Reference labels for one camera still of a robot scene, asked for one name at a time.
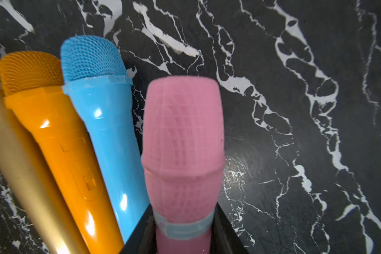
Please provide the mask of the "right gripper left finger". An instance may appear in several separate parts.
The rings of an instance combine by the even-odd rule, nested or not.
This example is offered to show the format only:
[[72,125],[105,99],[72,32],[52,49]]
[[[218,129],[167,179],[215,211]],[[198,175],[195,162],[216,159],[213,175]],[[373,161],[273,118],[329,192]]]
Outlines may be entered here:
[[149,205],[120,254],[155,254],[156,233],[152,206]]

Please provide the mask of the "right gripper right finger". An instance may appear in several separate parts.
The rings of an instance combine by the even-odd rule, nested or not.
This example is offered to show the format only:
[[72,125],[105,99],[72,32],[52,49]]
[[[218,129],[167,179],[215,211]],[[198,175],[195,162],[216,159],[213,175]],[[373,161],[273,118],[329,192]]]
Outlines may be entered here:
[[217,203],[212,224],[212,254],[249,254]]

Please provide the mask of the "pink toy microphone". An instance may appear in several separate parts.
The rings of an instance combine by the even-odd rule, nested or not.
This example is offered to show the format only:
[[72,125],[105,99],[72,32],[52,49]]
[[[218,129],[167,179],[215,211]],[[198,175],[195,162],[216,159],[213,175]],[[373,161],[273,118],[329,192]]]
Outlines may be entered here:
[[225,164],[218,83],[168,76],[147,90],[142,165],[160,254],[208,254]]

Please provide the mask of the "gold toy microphone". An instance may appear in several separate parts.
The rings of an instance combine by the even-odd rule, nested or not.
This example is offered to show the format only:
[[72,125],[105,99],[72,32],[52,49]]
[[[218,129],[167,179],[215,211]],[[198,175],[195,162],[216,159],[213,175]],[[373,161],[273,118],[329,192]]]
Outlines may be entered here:
[[1,81],[0,171],[52,254],[89,252],[37,143],[4,105]]

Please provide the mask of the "blue toy microphone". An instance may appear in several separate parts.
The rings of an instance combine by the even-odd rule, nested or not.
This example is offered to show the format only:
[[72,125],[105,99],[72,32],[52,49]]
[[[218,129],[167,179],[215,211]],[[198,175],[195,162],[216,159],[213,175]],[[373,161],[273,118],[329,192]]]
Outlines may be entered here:
[[118,48],[98,36],[61,46],[63,92],[90,135],[112,208],[128,241],[150,201],[132,117],[132,85]]

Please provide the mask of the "orange toy microphone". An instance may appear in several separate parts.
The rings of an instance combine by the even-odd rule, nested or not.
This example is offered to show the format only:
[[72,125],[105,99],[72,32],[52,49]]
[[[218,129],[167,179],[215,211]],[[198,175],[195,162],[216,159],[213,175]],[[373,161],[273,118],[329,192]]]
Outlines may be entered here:
[[62,91],[60,60],[19,51],[0,60],[5,105],[38,143],[92,254],[118,254],[124,242],[88,132]]

